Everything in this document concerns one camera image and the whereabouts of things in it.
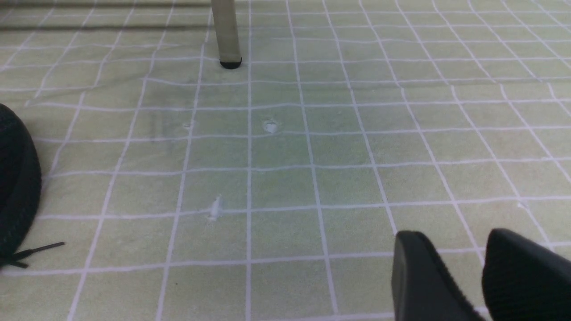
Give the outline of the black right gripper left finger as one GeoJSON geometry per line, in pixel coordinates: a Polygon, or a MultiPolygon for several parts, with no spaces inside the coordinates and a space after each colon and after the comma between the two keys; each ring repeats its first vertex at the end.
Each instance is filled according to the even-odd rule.
{"type": "Polygon", "coordinates": [[[396,321],[483,321],[440,254],[419,231],[399,231],[391,276],[396,321]]]}

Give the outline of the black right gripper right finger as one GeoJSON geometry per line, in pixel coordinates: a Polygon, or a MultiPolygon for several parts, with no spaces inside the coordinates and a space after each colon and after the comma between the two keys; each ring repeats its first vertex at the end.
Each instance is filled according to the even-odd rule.
{"type": "Polygon", "coordinates": [[[488,236],[482,286],[494,321],[571,318],[570,261],[506,228],[488,236]]]}

